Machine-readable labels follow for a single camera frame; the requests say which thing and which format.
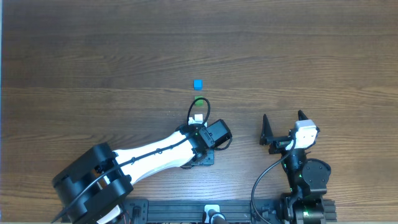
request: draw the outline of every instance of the small block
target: small block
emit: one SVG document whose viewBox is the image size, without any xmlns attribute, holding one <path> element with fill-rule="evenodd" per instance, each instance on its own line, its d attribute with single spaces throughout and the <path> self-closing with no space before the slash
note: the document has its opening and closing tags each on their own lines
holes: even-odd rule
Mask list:
<svg viewBox="0 0 398 224">
<path fill-rule="evenodd" d="M 201 98 L 203 96 L 195 96 L 195 99 Z M 195 106 L 203 106 L 203 100 L 198 100 L 195 102 Z"/>
<path fill-rule="evenodd" d="M 195 114 L 195 121 L 203 121 L 203 114 Z"/>
<path fill-rule="evenodd" d="M 201 90 L 203 88 L 202 80 L 194 80 L 193 81 L 193 89 L 194 90 Z"/>
</svg>

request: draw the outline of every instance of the wooden surface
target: wooden surface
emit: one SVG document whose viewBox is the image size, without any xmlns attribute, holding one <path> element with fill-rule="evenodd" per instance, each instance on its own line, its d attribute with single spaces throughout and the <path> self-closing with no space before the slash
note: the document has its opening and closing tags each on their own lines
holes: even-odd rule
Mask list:
<svg viewBox="0 0 398 224">
<path fill-rule="evenodd" d="M 339 221 L 398 221 L 398 2 L 4 1 L 0 209 L 49 222 L 52 178 L 92 145 L 171 134 L 195 95 L 234 135 L 215 165 L 134 186 L 156 200 L 249 199 L 279 156 L 258 145 L 262 115 L 285 135 L 302 109 L 320 127 Z M 194 91 L 193 79 L 204 89 Z M 258 198 L 289 190 L 281 167 Z"/>
</svg>

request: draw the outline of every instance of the green cube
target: green cube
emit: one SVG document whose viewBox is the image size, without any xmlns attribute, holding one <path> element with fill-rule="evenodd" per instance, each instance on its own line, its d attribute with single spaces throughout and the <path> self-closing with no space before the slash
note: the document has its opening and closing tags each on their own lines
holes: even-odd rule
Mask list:
<svg viewBox="0 0 398 224">
<path fill-rule="evenodd" d="M 203 96 L 195 96 L 195 99 L 201 98 Z M 203 106 L 203 100 L 198 100 L 195 102 L 195 106 Z"/>
</svg>

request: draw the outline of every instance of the blue cube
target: blue cube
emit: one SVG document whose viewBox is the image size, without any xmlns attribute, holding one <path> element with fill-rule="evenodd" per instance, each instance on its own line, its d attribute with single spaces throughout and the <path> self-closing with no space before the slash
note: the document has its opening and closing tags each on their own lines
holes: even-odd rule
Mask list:
<svg viewBox="0 0 398 224">
<path fill-rule="evenodd" d="M 193 81 L 193 89 L 194 90 L 201 90 L 203 88 L 202 80 L 194 80 Z"/>
</svg>

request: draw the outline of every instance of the wooden table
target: wooden table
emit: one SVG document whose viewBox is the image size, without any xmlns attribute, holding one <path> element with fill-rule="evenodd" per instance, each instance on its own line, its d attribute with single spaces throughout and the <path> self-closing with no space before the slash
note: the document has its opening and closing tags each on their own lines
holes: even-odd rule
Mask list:
<svg viewBox="0 0 398 224">
<path fill-rule="evenodd" d="M 286 135 L 302 109 L 321 133 L 326 198 L 339 221 L 398 220 L 398 2 L 4 1 L 0 208 L 3 222 L 49 222 L 52 178 L 92 145 L 127 149 L 185 122 L 195 95 L 224 119 L 215 165 L 169 169 L 132 197 L 249 200 L 279 156 L 262 115 Z M 203 91 L 193 80 L 203 80 Z M 195 113 L 204 113 L 205 107 Z M 258 198 L 289 190 L 280 166 Z"/>
</svg>

